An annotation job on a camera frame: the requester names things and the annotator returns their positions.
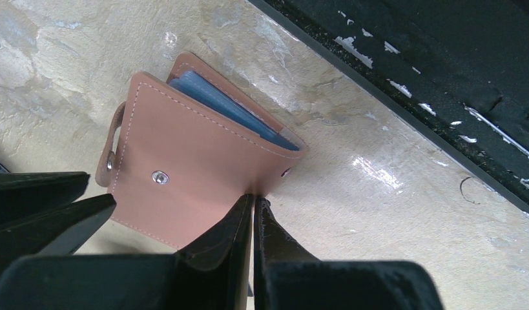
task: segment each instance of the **peeling black paint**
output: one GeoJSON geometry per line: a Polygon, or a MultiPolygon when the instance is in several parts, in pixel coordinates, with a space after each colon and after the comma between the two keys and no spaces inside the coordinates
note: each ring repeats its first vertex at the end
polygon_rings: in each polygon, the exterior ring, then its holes
{"type": "Polygon", "coordinates": [[[473,107],[529,150],[529,0],[251,1],[529,212],[529,190],[513,177],[529,178],[529,158],[466,110],[473,107]],[[355,37],[353,46],[373,68],[337,37],[355,37]],[[400,53],[386,51],[385,41],[400,53]],[[390,81],[405,85],[410,98],[390,81]]]}

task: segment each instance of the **card holder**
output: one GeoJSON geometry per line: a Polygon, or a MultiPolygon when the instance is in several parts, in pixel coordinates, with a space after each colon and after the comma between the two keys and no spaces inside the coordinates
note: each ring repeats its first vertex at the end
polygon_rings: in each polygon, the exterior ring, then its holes
{"type": "Polygon", "coordinates": [[[172,79],[169,85],[245,128],[251,129],[261,138],[288,150],[298,150],[296,145],[268,127],[195,71],[183,73],[180,77],[172,79]]]}
{"type": "Polygon", "coordinates": [[[270,193],[306,152],[304,142],[270,113],[201,59],[184,53],[167,83],[146,72],[132,77],[128,98],[114,114],[96,181],[118,203],[113,220],[180,248],[220,221],[241,195],[270,193]],[[168,85],[186,72],[197,73],[283,142],[270,141],[168,85]]]}

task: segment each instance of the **metal snap button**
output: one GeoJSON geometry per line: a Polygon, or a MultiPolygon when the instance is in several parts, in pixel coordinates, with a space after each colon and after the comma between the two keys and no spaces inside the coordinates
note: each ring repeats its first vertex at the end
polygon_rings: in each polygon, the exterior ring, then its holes
{"type": "Polygon", "coordinates": [[[291,171],[291,168],[285,170],[285,171],[282,173],[282,178],[283,178],[284,176],[288,175],[288,174],[289,174],[289,171],[291,171]]]}
{"type": "Polygon", "coordinates": [[[163,185],[169,182],[169,177],[162,171],[154,171],[152,173],[152,180],[157,184],[163,185]]]}
{"type": "Polygon", "coordinates": [[[114,152],[109,152],[109,156],[107,158],[107,171],[112,171],[112,168],[114,168],[114,158],[116,155],[114,152]]]}

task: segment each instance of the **white stitching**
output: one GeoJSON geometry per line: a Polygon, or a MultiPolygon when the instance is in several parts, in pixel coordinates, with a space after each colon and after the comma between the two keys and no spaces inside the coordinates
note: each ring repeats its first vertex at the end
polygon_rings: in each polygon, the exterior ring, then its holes
{"type": "Polygon", "coordinates": [[[129,130],[131,129],[131,122],[133,121],[133,115],[135,115],[135,107],[137,105],[137,99],[139,99],[139,90],[141,90],[141,85],[143,82],[139,83],[137,87],[137,93],[135,93],[135,101],[133,101],[133,109],[131,110],[131,116],[129,117],[129,124],[127,125],[127,131],[125,133],[125,140],[123,140],[123,147],[121,148],[121,156],[119,158],[118,171],[116,172],[116,178],[114,179],[114,186],[112,186],[112,194],[116,190],[116,185],[118,184],[119,171],[121,170],[121,163],[123,162],[123,154],[125,153],[125,147],[127,146],[127,138],[129,137],[129,130]]]}
{"type": "Polygon", "coordinates": [[[246,141],[248,141],[248,142],[250,142],[250,143],[256,145],[257,147],[260,147],[261,149],[266,150],[267,152],[270,152],[270,153],[272,153],[272,154],[274,154],[274,155],[281,156],[281,157],[283,157],[283,158],[287,158],[287,159],[290,159],[290,160],[297,160],[297,159],[300,158],[300,157],[289,157],[289,156],[281,155],[281,154],[278,154],[278,153],[274,152],[273,150],[269,150],[269,149],[263,147],[262,145],[260,145],[260,144],[258,144],[258,143],[255,143],[255,142],[251,141],[250,139],[248,139],[248,138],[246,138],[246,137],[240,135],[239,133],[237,133],[237,132],[235,132],[235,131],[233,131],[233,130],[231,130],[231,129],[229,129],[229,128],[227,128],[227,127],[225,127],[225,126],[223,126],[223,125],[221,125],[221,124],[219,124],[219,123],[217,123],[216,121],[214,121],[214,120],[212,120],[211,118],[208,118],[207,116],[205,116],[205,115],[199,113],[198,111],[194,110],[193,108],[188,107],[187,105],[183,104],[182,102],[173,99],[171,96],[169,96],[168,94],[166,94],[166,93],[160,91],[160,90],[157,89],[156,87],[154,87],[154,86],[152,86],[152,85],[150,85],[150,84],[147,84],[147,83],[143,83],[143,84],[144,84],[144,85],[147,85],[148,87],[150,87],[150,88],[152,88],[152,89],[154,89],[156,92],[159,92],[160,94],[164,95],[165,97],[168,97],[169,99],[171,99],[171,100],[177,102],[178,104],[180,104],[181,106],[183,106],[183,107],[189,109],[190,111],[192,111],[192,112],[194,112],[194,113],[196,113],[196,114],[198,114],[198,115],[200,115],[200,116],[203,116],[203,117],[204,117],[205,119],[207,119],[208,121],[211,121],[212,123],[218,125],[219,127],[222,127],[223,129],[228,130],[229,132],[235,134],[236,136],[242,138],[243,140],[246,140],[246,141]]]}
{"type": "Polygon", "coordinates": [[[192,69],[194,69],[194,71],[196,71],[196,73],[198,73],[199,75],[203,76],[207,81],[211,82],[211,84],[213,84],[214,86],[216,86],[216,88],[220,89],[223,93],[225,93],[228,97],[230,97],[230,99],[232,99],[235,103],[241,105],[245,110],[249,111],[252,115],[254,115],[256,118],[260,119],[263,123],[265,123],[268,127],[272,128],[272,126],[270,126],[270,124],[266,123],[266,121],[264,119],[262,119],[259,115],[257,115],[255,112],[253,112],[251,109],[247,108],[243,103],[239,102],[238,100],[236,100],[236,98],[234,98],[234,96],[228,94],[228,92],[226,92],[226,90],[222,89],[222,87],[218,86],[215,82],[212,81],[211,78],[209,78],[208,76],[206,76],[205,74],[201,73],[198,69],[194,68],[194,66],[190,65],[189,63],[182,63],[177,71],[175,72],[175,76],[178,76],[178,72],[180,71],[180,69],[184,66],[188,66],[188,67],[191,67],[192,69]]]}
{"type": "Polygon", "coordinates": [[[169,244],[170,246],[172,246],[172,247],[174,247],[174,248],[176,248],[176,249],[179,249],[179,248],[180,248],[178,245],[175,245],[175,244],[173,244],[173,243],[167,242],[167,241],[165,241],[164,239],[161,239],[161,238],[158,237],[158,236],[155,236],[155,235],[153,235],[153,234],[151,234],[151,233],[149,233],[149,232],[147,232],[147,231],[144,231],[144,230],[142,230],[142,229],[140,229],[140,228],[138,228],[138,227],[135,227],[135,226],[133,226],[133,225],[127,223],[127,222],[124,222],[124,221],[122,221],[122,220],[120,220],[120,219],[118,219],[118,218],[115,218],[115,217],[111,216],[110,219],[111,219],[111,220],[114,220],[114,221],[116,221],[116,222],[118,222],[118,223],[122,223],[123,225],[129,226],[130,228],[135,229],[136,231],[139,231],[139,232],[141,232],[141,233],[143,233],[143,234],[146,234],[146,235],[148,235],[148,236],[150,236],[150,237],[152,237],[152,238],[154,238],[154,239],[156,239],[156,240],[159,240],[159,241],[161,241],[161,242],[163,242],[163,243],[167,243],[167,244],[169,244]]]}

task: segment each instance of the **stone floor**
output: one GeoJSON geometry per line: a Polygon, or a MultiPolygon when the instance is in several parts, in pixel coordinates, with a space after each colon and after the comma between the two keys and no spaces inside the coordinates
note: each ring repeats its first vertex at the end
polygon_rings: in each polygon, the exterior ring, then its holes
{"type": "MultiPolygon", "coordinates": [[[[529,215],[461,185],[468,172],[253,5],[220,2],[0,0],[0,160],[92,173],[131,75],[165,79],[191,51],[309,145],[268,197],[306,249],[416,261],[448,309],[529,309],[529,215]]],[[[171,251],[112,222],[79,250],[171,251]]]]}

